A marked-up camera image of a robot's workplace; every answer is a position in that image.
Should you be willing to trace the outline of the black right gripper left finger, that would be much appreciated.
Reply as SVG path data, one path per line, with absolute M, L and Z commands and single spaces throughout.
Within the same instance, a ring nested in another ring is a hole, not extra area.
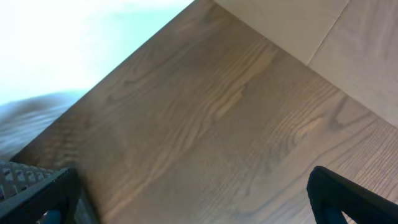
M 64 168 L 1 202 L 1 223 L 74 223 L 81 195 L 77 171 Z

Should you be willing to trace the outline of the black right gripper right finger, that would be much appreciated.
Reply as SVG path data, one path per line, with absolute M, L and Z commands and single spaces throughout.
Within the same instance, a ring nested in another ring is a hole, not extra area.
M 397 204 L 323 166 L 310 173 L 307 193 L 317 224 L 397 223 Z

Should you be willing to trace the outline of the grey plastic slotted basket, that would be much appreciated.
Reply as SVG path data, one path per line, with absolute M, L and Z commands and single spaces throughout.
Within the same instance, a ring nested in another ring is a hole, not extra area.
M 41 180 L 49 177 L 59 170 L 44 169 L 36 166 L 28 166 L 15 162 L 1 161 L 1 202 L 26 190 Z M 67 224 L 67 223 L 45 223 L 46 216 L 43 216 L 37 223 L 20 224 Z M 81 195 L 76 206 L 75 222 L 71 224 L 98 224 L 99 218 L 91 206 L 88 197 L 82 187 Z

